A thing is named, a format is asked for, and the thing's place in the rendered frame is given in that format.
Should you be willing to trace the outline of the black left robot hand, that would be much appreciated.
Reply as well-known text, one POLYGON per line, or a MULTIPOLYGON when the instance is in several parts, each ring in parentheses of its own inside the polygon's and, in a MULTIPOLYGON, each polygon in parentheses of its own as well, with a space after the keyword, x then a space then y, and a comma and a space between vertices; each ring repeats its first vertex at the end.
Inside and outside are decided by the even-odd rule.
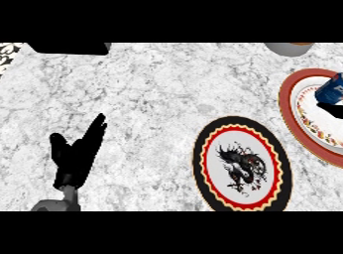
POLYGON ((107 123, 102 113, 95 117, 86 133, 70 145, 59 133, 51 135, 52 160, 58 166, 54 187, 65 186, 79 189, 85 183, 92 168, 95 156, 101 147, 107 123))

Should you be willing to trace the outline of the red rimmed floral plate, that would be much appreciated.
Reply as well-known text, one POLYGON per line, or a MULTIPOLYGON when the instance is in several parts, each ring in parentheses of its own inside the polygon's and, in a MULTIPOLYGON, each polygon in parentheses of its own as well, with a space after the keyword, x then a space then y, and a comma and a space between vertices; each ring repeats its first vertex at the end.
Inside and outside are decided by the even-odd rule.
POLYGON ((343 120, 316 106, 315 91, 335 71, 307 68, 284 80, 278 106, 287 128, 309 152, 335 167, 343 168, 343 120))

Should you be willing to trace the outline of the blue can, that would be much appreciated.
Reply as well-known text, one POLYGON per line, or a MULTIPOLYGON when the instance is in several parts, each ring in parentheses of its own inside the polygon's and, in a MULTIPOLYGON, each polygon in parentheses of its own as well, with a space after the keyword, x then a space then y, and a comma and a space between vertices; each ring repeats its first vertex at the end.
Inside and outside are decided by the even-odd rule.
POLYGON ((343 72, 338 72, 315 91, 319 102, 335 104, 343 100, 343 72))

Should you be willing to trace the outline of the black rimmed dragon plate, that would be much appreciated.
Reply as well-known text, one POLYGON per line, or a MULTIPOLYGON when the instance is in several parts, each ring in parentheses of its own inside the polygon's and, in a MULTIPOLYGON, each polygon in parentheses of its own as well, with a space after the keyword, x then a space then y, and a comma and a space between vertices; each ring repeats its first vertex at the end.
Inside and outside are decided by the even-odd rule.
POLYGON ((293 187, 290 161, 273 134, 250 118, 228 116, 204 127, 192 165, 214 211, 284 211, 293 187))

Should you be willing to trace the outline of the grey round pot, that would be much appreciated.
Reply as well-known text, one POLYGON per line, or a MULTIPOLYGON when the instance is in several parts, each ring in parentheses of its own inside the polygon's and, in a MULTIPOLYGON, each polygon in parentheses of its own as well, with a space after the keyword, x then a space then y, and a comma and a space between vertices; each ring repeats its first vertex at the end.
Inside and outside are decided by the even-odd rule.
POLYGON ((312 43, 266 43, 266 47, 284 57, 300 57, 312 48, 312 43))

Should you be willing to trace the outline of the black appliance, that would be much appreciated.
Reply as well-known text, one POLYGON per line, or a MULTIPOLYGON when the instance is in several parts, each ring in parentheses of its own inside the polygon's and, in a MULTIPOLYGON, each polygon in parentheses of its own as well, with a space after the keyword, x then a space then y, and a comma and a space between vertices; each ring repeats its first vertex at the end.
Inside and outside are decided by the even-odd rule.
POLYGON ((42 54, 105 56, 111 43, 30 43, 30 47, 42 54))

